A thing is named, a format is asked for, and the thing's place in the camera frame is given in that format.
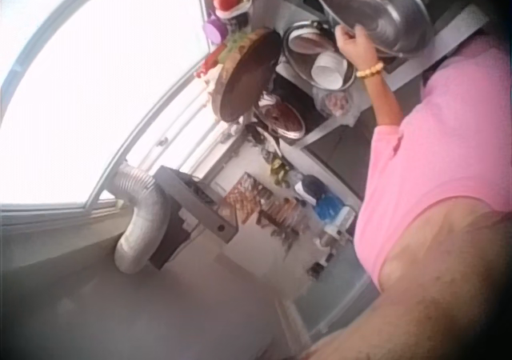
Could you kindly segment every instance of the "beaded bracelet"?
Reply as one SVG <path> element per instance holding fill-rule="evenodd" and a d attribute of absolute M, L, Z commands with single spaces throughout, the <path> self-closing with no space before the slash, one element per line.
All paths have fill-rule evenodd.
<path fill-rule="evenodd" d="M 383 62 L 378 62 L 371 68 L 368 68 L 367 70 L 359 70 L 356 73 L 356 76 L 358 78 L 371 78 L 372 76 L 375 76 L 376 74 L 380 74 L 382 69 L 384 68 Z"/>

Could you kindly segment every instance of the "tomato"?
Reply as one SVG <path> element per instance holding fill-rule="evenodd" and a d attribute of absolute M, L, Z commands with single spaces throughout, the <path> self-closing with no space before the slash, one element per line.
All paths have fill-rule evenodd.
<path fill-rule="evenodd" d="M 235 8 L 242 0 L 214 0 L 215 8 L 227 12 Z"/>

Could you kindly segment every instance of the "metal pot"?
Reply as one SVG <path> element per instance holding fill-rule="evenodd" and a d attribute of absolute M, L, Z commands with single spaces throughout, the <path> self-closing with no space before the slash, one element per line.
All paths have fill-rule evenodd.
<path fill-rule="evenodd" d="M 290 48 L 289 41 L 290 36 L 296 30 L 300 30 L 302 28 L 313 27 L 316 30 L 319 30 L 322 35 L 331 40 L 333 44 L 336 44 L 334 33 L 331 29 L 331 26 L 328 22 L 319 22 L 319 21 L 308 21 L 308 22 L 297 22 L 290 26 L 284 33 L 282 37 L 282 49 L 283 53 L 286 57 L 286 60 L 291 65 L 291 67 L 297 72 L 297 74 L 308 81 L 311 85 L 316 86 L 317 88 L 321 88 L 326 90 L 324 86 L 320 86 L 311 76 L 311 68 L 313 67 L 314 61 L 316 60 L 317 55 L 310 54 L 300 54 L 295 52 Z M 346 90 L 355 80 L 355 68 L 352 63 L 347 60 L 347 68 L 345 72 L 345 78 L 343 79 L 342 87 L 339 90 Z"/>
<path fill-rule="evenodd" d="M 410 58 L 424 50 L 434 28 L 422 0 L 319 0 L 331 22 L 366 28 L 382 53 Z"/>

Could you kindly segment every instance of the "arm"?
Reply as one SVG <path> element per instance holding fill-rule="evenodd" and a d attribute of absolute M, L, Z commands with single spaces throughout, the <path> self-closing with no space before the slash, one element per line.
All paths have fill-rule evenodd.
<path fill-rule="evenodd" d="M 367 70 L 377 65 L 375 46 L 362 26 L 355 27 L 355 38 L 351 38 L 343 27 L 336 28 L 338 48 L 358 70 Z M 365 78 L 364 83 L 374 107 L 379 126 L 399 126 L 403 112 L 396 97 L 381 74 Z"/>
<path fill-rule="evenodd" d="M 310 360 L 459 358 L 510 280 L 512 218 L 492 223 L 489 217 L 495 215 L 434 242 L 423 260 Z"/>

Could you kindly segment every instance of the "flexible exhaust hose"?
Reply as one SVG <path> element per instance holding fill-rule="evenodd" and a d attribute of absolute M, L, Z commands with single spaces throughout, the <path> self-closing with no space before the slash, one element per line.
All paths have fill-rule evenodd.
<path fill-rule="evenodd" d="M 139 272 L 166 232 L 169 223 L 168 201 L 153 176 L 123 163 L 107 190 L 134 208 L 134 216 L 119 240 L 114 261 L 121 272 Z"/>

